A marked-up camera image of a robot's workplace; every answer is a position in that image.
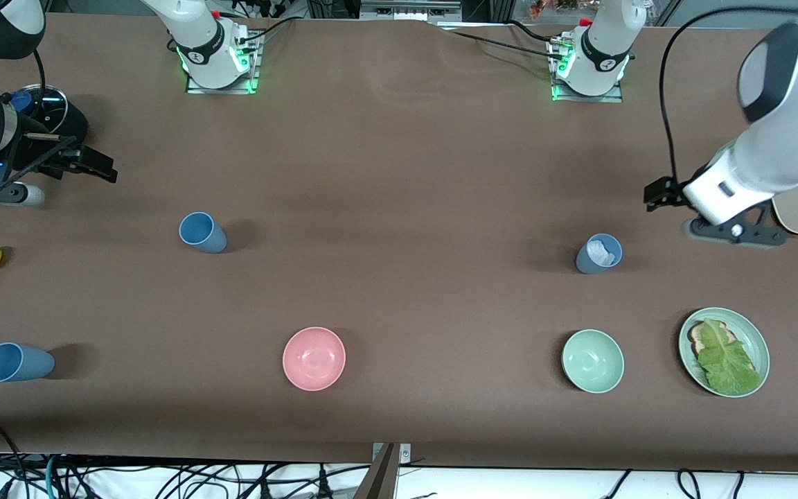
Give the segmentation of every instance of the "white floor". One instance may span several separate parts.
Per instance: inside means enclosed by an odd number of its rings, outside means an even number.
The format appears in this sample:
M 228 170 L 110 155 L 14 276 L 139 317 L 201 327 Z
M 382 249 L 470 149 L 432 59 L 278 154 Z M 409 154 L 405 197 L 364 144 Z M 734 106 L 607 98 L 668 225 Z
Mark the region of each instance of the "white floor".
M 349 467 L 352 464 L 333 464 L 329 471 Z M 253 479 L 260 473 L 260 466 L 240 467 L 244 479 Z M 173 470 L 148 470 L 136 473 L 115 473 L 101 471 L 89 475 L 88 483 L 102 499 L 153 499 L 168 479 L 174 476 Z M 512 498 L 512 499 L 601 499 L 605 497 L 621 476 L 620 471 L 563 471 L 563 470 L 494 470 L 472 468 L 405 468 L 401 470 L 396 490 L 396 499 L 419 499 L 433 495 L 433 499 L 473 499 L 473 498 Z M 221 475 L 231 479 L 232 470 Z M 313 479 L 319 476 L 319 467 L 314 464 L 293 464 L 277 471 L 270 477 L 275 480 Z M 329 479 L 333 490 L 349 489 L 362 481 L 364 470 L 351 471 Z M 703 499 L 731 499 L 737 480 L 735 473 L 697 473 L 700 493 Z M 0 488 L 8 477 L 0 473 Z M 193 499 L 224 499 L 238 495 L 236 484 L 220 482 L 227 487 L 225 496 L 222 487 L 202 487 L 193 494 Z M 691 484 L 684 483 L 693 490 Z M 286 493 L 295 490 L 297 485 L 270 486 L 275 499 L 283 499 Z M 47 499 L 37 489 L 31 489 L 34 499 Z M 316 487 L 308 487 L 294 496 L 298 499 L 310 497 Z M 186 495 L 187 488 L 181 492 Z M 10 498 L 26 495 L 20 484 L 10 490 Z M 748 473 L 744 479 L 738 499 L 789 499 L 798 496 L 798 475 Z M 171 498 L 182 499 L 175 493 Z M 254 492 L 251 499 L 257 499 Z M 685 495 L 675 483 L 672 471 L 633 471 L 624 482 L 615 499 L 685 499 Z

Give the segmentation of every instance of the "brown tabletop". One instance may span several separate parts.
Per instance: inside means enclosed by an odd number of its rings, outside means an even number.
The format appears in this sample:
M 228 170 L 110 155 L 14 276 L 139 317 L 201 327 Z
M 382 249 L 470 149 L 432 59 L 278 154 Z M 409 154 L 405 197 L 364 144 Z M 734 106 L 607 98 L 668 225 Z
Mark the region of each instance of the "brown tabletop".
M 552 102 L 536 57 L 425 23 L 304 21 L 267 45 L 259 94 L 206 97 L 183 93 L 158 19 L 51 16 L 48 83 L 120 177 L 32 177 L 44 208 L 0 206 L 0 342 L 58 363 L 0 385 L 0 423 L 40 452 L 336 462 L 401 441 L 428 464 L 798 470 L 798 239 L 699 243 L 680 233 L 693 212 L 642 204 L 668 172 L 669 35 L 644 30 L 623 104 L 593 105 Z M 761 35 L 679 42 L 683 176 L 744 130 L 734 82 Z M 0 61 L 0 91 L 36 79 L 32 60 Z M 178 239 L 198 209 L 225 254 Z M 623 262 L 577 274 L 596 231 Z M 678 328 L 704 306 L 763 332 L 757 394 L 716 397 L 684 371 Z M 316 394 L 280 361 L 312 325 L 348 349 Z M 563 376 L 558 351 L 586 328 L 623 348 L 609 394 Z

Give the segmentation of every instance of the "blue cup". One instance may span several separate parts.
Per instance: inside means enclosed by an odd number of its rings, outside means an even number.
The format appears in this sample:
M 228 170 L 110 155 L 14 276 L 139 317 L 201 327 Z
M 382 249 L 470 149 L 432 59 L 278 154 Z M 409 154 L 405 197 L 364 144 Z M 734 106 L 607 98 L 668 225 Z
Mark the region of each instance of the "blue cup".
M 47 351 L 25 344 L 0 344 L 0 383 L 28 381 L 48 376 L 54 370 L 54 357 Z
M 590 247 L 590 243 L 595 243 L 595 241 L 602 243 L 605 250 L 614 256 L 611 263 L 601 260 L 598 255 L 590 255 L 588 247 Z M 610 234 L 596 234 L 590 237 L 587 243 L 577 252 L 577 259 L 574 260 L 574 265 L 583 274 L 599 274 L 599 272 L 605 272 L 612 266 L 618 265 L 621 262 L 621 256 L 623 256 L 623 250 L 621 250 L 621 244 L 618 243 L 617 239 L 614 239 Z
M 220 253 L 227 247 L 224 230 L 206 212 L 190 213 L 180 223 L 180 239 L 200 252 Z

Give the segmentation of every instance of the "pink bowl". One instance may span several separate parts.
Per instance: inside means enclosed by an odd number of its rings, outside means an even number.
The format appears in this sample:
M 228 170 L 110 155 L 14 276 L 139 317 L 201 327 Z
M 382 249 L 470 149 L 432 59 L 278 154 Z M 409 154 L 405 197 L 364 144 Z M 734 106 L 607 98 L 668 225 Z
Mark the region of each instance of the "pink bowl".
M 288 381 L 307 392 L 318 392 L 334 385 L 345 364 L 346 350 L 341 338 L 325 328 L 307 328 L 294 333 L 282 353 L 282 369 Z

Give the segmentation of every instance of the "green plate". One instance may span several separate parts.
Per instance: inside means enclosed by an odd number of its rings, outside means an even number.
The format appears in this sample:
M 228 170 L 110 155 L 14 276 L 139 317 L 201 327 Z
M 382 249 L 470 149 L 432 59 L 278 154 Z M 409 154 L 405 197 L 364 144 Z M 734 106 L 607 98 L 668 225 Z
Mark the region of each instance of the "green plate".
M 583 391 L 604 394 L 621 382 L 623 353 L 610 335 L 583 329 L 571 335 L 562 348 L 562 370 Z
M 735 337 L 744 344 L 744 351 L 747 352 L 747 356 L 750 357 L 750 361 L 753 362 L 753 366 L 756 367 L 756 372 L 760 377 L 759 385 L 757 385 L 756 388 L 742 395 L 720 394 L 720 392 L 710 388 L 710 385 L 707 384 L 707 374 L 698 363 L 698 358 L 694 355 L 694 348 L 691 346 L 691 339 L 688 338 L 688 333 L 691 331 L 691 328 L 697 326 L 699 322 L 703 322 L 704 319 L 716 319 L 720 320 L 720 322 L 725 322 L 725 324 L 728 325 L 729 331 L 734 333 Z M 760 334 L 759 329 L 753 325 L 753 322 L 747 320 L 747 318 L 740 315 L 740 313 L 734 312 L 734 310 L 728 310 L 727 308 L 715 306 L 703 308 L 690 315 L 682 325 L 681 331 L 679 331 L 679 356 L 682 358 L 685 370 L 698 382 L 698 385 L 703 386 L 708 392 L 719 395 L 720 397 L 728 397 L 730 399 L 747 397 L 747 395 L 751 395 L 762 388 L 765 379 L 769 377 L 769 347 L 765 344 L 765 338 Z

